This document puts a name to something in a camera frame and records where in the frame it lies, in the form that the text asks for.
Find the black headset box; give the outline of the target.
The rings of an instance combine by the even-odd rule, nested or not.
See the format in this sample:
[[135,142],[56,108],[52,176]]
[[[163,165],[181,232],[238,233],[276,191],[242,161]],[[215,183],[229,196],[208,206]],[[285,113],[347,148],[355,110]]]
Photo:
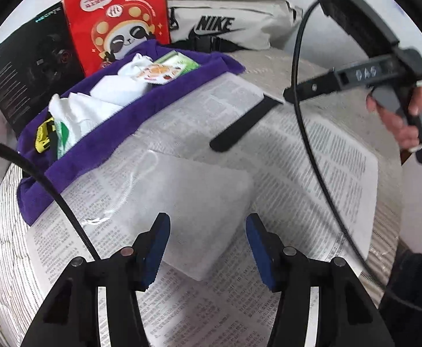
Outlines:
[[0,44],[0,110],[17,136],[54,94],[65,93],[83,79],[62,2]]

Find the newspaper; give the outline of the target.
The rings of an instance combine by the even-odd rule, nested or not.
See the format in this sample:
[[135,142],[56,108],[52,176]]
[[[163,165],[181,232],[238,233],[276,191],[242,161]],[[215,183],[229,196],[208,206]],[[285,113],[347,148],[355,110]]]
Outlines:
[[312,259],[362,268],[310,168],[290,107],[273,110],[225,153],[212,138],[257,104],[261,91],[226,73],[159,111],[62,195],[100,256],[171,219],[158,276],[139,295],[153,346],[264,346],[278,296],[262,283],[245,235],[256,212]]

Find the fruit pattern packet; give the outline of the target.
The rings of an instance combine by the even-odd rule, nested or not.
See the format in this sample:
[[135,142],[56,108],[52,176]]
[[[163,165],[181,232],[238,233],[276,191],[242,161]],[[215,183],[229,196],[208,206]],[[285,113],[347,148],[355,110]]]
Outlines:
[[183,72],[183,66],[151,64],[145,67],[134,79],[153,85],[164,85],[176,79]]

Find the red panda paper bag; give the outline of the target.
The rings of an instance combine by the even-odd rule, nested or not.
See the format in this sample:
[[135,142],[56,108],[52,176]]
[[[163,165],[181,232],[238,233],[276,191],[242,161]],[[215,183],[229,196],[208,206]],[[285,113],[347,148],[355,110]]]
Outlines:
[[166,0],[63,0],[63,7],[87,76],[142,42],[170,42]]

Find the white cloth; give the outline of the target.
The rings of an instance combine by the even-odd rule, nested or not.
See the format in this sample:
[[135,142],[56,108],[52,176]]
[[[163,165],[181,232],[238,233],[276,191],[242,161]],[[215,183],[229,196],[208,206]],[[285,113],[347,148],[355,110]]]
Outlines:
[[90,96],[111,104],[126,107],[151,90],[151,85],[130,77],[107,75],[91,89]]

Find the white Nike waist bag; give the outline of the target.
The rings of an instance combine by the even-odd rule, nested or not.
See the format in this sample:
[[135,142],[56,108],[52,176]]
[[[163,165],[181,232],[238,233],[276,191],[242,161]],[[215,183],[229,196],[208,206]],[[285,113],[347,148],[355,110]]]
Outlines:
[[284,44],[303,11],[286,0],[166,0],[171,47],[201,53]]

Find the white face mask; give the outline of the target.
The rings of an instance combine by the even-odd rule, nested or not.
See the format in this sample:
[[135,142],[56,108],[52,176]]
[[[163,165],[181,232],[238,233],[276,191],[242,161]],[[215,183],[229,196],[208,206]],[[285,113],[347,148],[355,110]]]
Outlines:
[[210,274],[248,214],[253,177],[146,150],[115,165],[98,167],[107,194],[100,211],[89,211],[83,226],[115,222],[134,236],[148,230],[158,214],[171,221],[163,260],[188,277]]

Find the white tissue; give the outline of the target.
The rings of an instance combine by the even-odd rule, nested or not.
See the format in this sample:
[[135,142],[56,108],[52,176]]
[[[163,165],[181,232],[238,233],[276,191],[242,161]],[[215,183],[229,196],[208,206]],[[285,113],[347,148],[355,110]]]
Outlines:
[[56,122],[68,130],[67,143],[76,144],[94,128],[108,120],[122,109],[122,106],[86,96],[70,93],[62,98],[55,94],[49,102],[49,112]]

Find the green wet wipe packet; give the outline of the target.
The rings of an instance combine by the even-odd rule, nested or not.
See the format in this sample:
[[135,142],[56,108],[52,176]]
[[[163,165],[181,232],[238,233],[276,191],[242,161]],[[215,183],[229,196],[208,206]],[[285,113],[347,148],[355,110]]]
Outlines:
[[180,53],[178,51],[171,51],[166,53],[159,59],[154,61],[155,64],[165,65],[180,69],[179,75],[186,74],[190,71],[198,69],[201,65],[190,57]]

